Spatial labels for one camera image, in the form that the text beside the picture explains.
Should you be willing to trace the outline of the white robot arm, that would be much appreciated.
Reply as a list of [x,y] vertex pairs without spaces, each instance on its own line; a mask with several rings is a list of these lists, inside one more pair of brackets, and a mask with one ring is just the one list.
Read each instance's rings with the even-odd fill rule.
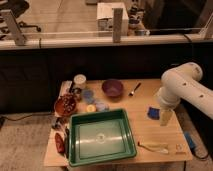
[[171,68],[162,74],[162,86],[156,93],[161,126],[168,124],[182,99],[213,120],[213,90],[199,83],[202,76],[202,68],[194,62]]

